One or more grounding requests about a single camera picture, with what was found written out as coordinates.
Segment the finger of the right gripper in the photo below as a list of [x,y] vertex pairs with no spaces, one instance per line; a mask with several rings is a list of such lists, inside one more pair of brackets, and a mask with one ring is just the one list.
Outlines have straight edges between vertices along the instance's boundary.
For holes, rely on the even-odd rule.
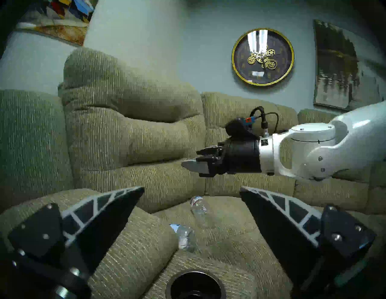
[[190,172],[198,173],[198,175],[202,178],[213,178],[218,174],[222,174],[222,169],[215,163],[198,161],[196,159],[182,161],[182,167]]
[[213,145],[196,151],[197,161],[223,161],[225,156],[225,146]]

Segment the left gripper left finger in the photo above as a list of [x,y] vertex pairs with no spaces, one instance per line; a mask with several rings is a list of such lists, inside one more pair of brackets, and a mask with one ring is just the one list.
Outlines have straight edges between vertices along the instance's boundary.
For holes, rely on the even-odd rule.
[[8,233],[11,246],[55,268],[93,272],[144,193],[136,186],[80,200],[64,211],[45,204]]

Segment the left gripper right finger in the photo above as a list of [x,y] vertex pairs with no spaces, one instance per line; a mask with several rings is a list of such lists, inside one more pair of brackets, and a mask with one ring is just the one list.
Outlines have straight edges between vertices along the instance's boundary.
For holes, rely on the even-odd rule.
[[319,211],[297,198],[247,186],[240,195],[291,281],[334,281],[364,259],[376,238],[337,205]]

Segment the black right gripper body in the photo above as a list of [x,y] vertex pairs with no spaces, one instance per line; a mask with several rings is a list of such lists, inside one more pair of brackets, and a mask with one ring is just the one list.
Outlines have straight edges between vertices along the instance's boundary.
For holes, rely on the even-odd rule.
[[221,154],[216,162],[216,173],[262,173],[259,151],[259,137],[228,138],[219,142]]

